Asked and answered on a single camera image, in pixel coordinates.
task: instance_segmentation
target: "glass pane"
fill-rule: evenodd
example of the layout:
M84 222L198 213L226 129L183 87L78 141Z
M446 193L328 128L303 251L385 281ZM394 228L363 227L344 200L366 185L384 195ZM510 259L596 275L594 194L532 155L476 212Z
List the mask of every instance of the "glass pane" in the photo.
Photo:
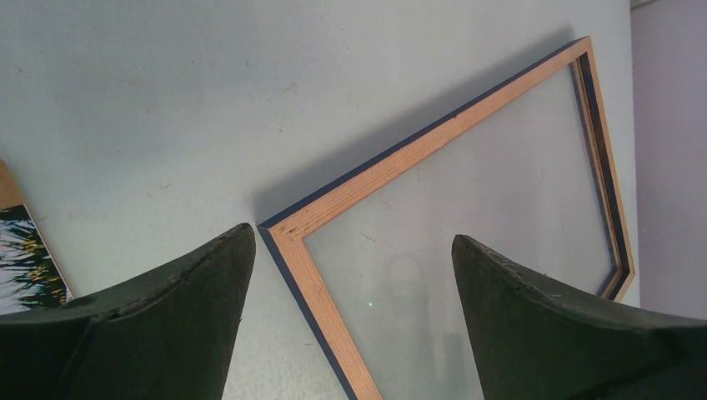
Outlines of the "glass pane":
M483 398L457 233L590 293L609 275L568 68L306 238L383 398Z

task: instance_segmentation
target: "wooden frame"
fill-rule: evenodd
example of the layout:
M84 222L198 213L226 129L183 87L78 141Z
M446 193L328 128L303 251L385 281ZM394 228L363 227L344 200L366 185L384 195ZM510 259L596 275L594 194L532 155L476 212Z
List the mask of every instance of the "wooden frame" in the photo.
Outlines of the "wooden frame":
M600 294L619 301L626 293L635 274L634 260L592 43L589 37L583 37L552 52L258 227L349 398L369 400L381 396L304 245L304 238L565 67L572 68L579 114L616 265Z

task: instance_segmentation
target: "photograph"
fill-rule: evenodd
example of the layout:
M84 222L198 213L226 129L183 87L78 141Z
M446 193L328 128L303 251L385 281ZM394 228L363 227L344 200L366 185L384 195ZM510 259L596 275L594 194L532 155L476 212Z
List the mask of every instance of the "photograph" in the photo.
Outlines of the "photograph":
M0 314L56 308L72 298L27 208L0 210Z

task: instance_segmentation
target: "white table surface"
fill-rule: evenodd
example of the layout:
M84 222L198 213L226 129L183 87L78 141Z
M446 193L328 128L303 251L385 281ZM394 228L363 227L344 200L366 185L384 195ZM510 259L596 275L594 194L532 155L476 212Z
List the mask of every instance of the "white table surface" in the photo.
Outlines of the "white table surface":
M0 1L0 157L88 294L262 222L585 35L637 257L628 1ZM260 240L224 398L343 398Z

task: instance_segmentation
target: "light brown wood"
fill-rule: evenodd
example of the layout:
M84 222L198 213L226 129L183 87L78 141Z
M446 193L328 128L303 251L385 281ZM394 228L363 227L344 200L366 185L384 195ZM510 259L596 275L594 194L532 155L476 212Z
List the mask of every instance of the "light brown wood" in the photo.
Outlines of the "light brown wood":
M10 168L0 160L0 209L26 203L25 198L10 172Z
M629 226L626 223L626 215L624 212L624 201L621 198L621 190L620 190L620 184L619 184L619 175L616 173L616 165L614 164L614 152L611 149L611 138L609 135L609 125L606 123L606 115L604 114L604 100L601 97L601 88L599 85L599 74L597 73L597 66L596 66L596 60L594 59L594 49L592 48L591 45L591 39L587 37L588 44L587 46L587 57L589 58L589 65L590 68L589 70L591 71L592 74L592 81L594 81L594 96L596 98L597 105L599 106L599 120L601 121L601 129L604 132L604 147L606 148L606 153L609 157L609 172L611 173L611 179L614 181L614 195L616 196L616 202L618 205L619 209L619 218L620 221L618 221L618 224L615 224L614 226L621 226L621 231L624 235L624 245L625 245L625 250L626 250L626 258L629 261L629 265L623 266L626 267L629 271L628 276L626 277L626 280L624 283L621 285L621 289L619 290L618 294L614 298L616 302L620 302L623 300L624 295L626 294L626 291L629 290L629 286L631 283L634 281L634 276L636 274L635 270L635 265L634 265L634 256L633 253L631 252L631 241L629 238Z
M418 140L311 202L283 220L278 225L278 230L294 238L303 238L316 231L560 69L565 68L577 57L586 53L590 45L591 42L586 37L574 46L556 54L473 107L464 110L456 118L439 125Z
M585 54L589 55L591 62L592 79L594 81L596 100L599 104L601 124L603 132L605 133L605 143L598 143L596 137L593 135L594 127L592 126L593 122L590 117L587 88L583 83L578 86L580 107L583 110L582 118L589 130L589 146L592 154L592 162L595 171L597 171L599 193L601 196L600 200L604 206L605 215L608 218L607 222L611 227L615 227L616 225L622 227L626 248L628 250L629 266L620 266L620 268L617 268L616 274L612 277L612 281L609 284L611 288L615 288L615 285L622 276L622 268L629 269L629 276L620 289L619 296L617 296L617 301L620 300L630 285L631 279L633 279L634 265L630 253L624 210L620 200L618 178L616 177L613 164L613 153L611 152L608 129L603 113L604 104L602 103L601 94L599 92L599 81L596 76L594 54L592 53L591 41L588 37L579 40L574 45L555 54L540 65L515 78L512 82L509 82L496 92L477 102L472 107L462 111L457 117L443 122L435 129L425 133L422 137L400 148L369 169L352 177L330 192L324 194L322 197L303 206L281 222L268 228L280 255L283 257L288 270L292 273L293 279L304 297L304 301L312 311L316 323L321 329L327 344L332 349L356 398L362 400L378 400L381 398L381 395L375 386L369 370L365 366L364 360L355 346L354 340L348 333L333 299L328 293L311 254L304 245L304 238L341 213L344 213L367 196L390 183L410 168L421 163L425 158L451 143L454 139L466 133L470 128L481 123L484 119L496 113L516 98L519 98L560 69L571 66L577 74L576 76L581 77L582 72L579 69L577 59ZM601 164L599 163L599 146L601 145L606 146L607 153L609 154L609 159L611 160L611 176L615 187L609 188L604 179L604 175L601 173ZM621 220L618 222L611 220L609 197L607 194L608 190L615 190L616 199L619 201L619 215ZM620 263L620 256L617 253L617 237L612 229L610 229L610 231L610 241L613 245L614 256Z

